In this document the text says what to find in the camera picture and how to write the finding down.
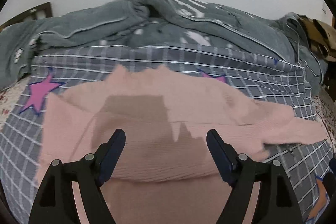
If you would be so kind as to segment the pink knit sweater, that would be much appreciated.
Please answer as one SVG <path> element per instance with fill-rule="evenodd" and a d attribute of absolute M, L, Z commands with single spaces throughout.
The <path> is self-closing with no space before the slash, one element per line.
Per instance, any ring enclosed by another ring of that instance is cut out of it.
<path fill-rule="evenodd" d="M 80 160 L 116 129 L 126 145 L 102 186 L 117 223 L 215 223 L 230 195 L 206 145 L 211 129 L 252 160 L 268 144 L 314 144 L 322 124 L 297 118 L 292 107 L 262 102 L 213 78 L 118 66 L 105 80 L 49 94 L 35 176 L 54 159 Z"/>

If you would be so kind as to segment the dark wooden headboard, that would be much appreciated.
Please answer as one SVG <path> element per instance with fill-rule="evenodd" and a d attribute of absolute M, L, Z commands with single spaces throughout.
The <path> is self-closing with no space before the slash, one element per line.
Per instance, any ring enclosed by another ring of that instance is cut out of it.
<path fill-rule="evenodd" d="M 41 5 L 30 8 L 18 14 L 17 16 L 9 19 L 7 22 L 1 25 L 1 31 L 3 31 L 6 27 L 11 26 L 13 24 L 52 17 L 53 13 L 51 3 L 46 2 Z"/>

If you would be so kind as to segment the grey-green fleece blanket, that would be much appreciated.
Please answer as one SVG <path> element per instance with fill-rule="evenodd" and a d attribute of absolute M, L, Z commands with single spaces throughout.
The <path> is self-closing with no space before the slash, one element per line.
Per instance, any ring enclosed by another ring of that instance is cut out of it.
<path fill-rule="evenodd" d="M 327 63 L 309 49 L 299 16 L 276 20 L 196 0 L 116 0 L 63 16 L 16 23 L 1 31 L 1 89 L 30 73 L 39 52 L 122 44 L 198 44 L 232 48 L 301 65 L 315 90 Z"/>

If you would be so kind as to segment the grey checked star blanket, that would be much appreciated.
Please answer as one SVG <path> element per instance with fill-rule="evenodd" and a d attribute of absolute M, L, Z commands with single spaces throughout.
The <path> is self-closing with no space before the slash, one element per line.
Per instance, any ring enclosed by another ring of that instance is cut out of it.
<path fill-rule="evenodd" d="M 223 76 L 245 95 L 293 108 L 297 117 L 317 120 L 306 67 L 273 57 L 206 46 L 95 46 L 40 54 L 33 58 L 30 80 L 1 130 L 1 183 L 19 223 L 27 223 L 37 192 L 35 174 L 41 150 L 43 114 L 24 109 L 29 86 L 52 72 L 61 83 L 56 93 L 103 80 L 116 65 L 132 72 L 165 65 L 190 76 Z"/>

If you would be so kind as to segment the floral bed sheet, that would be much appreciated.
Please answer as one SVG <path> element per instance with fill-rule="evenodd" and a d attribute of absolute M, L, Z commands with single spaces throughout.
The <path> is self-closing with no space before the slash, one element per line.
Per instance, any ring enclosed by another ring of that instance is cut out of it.
<path fill-rule="evenodd" d="M 21 94 L 30 80 L 30 76 L 25 77 L 14 84 L 12 87 L 1 91 L 0 100 L 0 129 L 2 130 L 5 121 L 14 109 L 15 104 L 18 102 Z"/>

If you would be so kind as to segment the brown clothes pile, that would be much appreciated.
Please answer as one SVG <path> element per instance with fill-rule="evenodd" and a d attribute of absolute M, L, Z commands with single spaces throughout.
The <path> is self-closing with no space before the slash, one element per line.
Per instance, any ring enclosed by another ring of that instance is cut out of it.
<path fill-rule="evenodd" d="M 309 42 L 309 48 L 318 57 L 328 62 L 335 62 L 335 28 L 305 15 L 299 16 Z"/>

